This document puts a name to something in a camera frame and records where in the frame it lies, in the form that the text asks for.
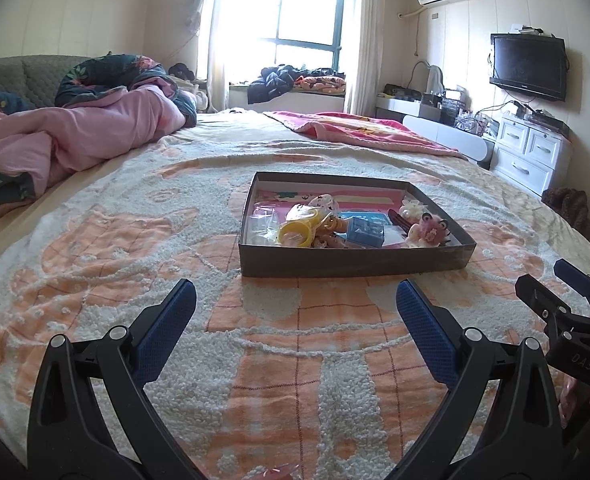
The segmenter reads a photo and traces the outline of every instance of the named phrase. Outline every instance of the white chest of drawers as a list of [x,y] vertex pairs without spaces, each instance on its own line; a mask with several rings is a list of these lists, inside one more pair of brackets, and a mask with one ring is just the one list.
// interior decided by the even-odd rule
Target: white chest of drawers
[[505,114],[490,171],[540,198],[549,187],[563,184],[572,152],[560,134]]

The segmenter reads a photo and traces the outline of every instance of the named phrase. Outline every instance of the pink comforter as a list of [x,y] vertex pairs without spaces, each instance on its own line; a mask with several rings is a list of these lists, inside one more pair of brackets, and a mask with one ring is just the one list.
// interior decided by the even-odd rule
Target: pink comforter
[[[178,108],[155,80],[150,82],[132,91],[122,87],[101,100],[71,108],[40,108],[9,116],[0,112],[0,173],[30,174],[37,199],[75,171],[184,126]],[[0,216],[12,206],[0,206]]]
[[420,137],[397,121],[339,112],[322,114],[264,112],[264,115],[280,121],[293,132],[312,136],[317,140],[343,142],[352,146],[392,152],[427,153],[428,155],[450,155],[465,158],[456,150]]

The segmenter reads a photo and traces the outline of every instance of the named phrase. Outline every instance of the black flat screen television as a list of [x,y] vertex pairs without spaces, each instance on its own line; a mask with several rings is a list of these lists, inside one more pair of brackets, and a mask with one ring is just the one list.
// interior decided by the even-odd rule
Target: black flat screen television
[[566,99],[564,40],[535,34],[491,34],[491,45],[492,84],[548,101]]

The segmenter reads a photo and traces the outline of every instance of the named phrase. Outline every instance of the metal screw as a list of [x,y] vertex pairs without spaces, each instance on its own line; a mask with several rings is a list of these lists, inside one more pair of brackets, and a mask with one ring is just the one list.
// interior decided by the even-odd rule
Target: metal screw
[[540,342],[537,341],[537,339],[535,339],[533,337],[527,337],[526,338],[526,345],[531,350],[537,350],[540,347]]
[[57,334],[56,336],[53,336],[53,338],[50,340],[50,346],[52,346],[53,348],[59,348],[65,342],[66,338],[61,334]]
[[480,341],[482,339],[482,332],[480,332],[476,328],[469,328],[466,332],[464,332],[466,339],[470,339],[471,341]]
[[110,329],[110,332],[108,332],[108,336],[111,339],[121,339],[122,337],[124,337],[126,335],[126,329],[123,326],[114,326],[112,327],[112,329]]

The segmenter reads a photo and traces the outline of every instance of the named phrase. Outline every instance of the curtain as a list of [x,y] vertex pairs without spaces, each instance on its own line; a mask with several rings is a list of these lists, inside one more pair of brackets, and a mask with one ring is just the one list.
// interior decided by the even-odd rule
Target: curtain
[[384,50],[384,0],[355,0],[352,21],[344,111],[368,116],[375,111]]
[[[206,76],[209,96],[209,111],[219,112],[229,106],[229,81],[226,76],[225,59],[229,48],[226,24],[225,0],[204,0],[201,10],[201,27],[198,43],[198,76]],[[204,58],[201,53],[208,52]]]

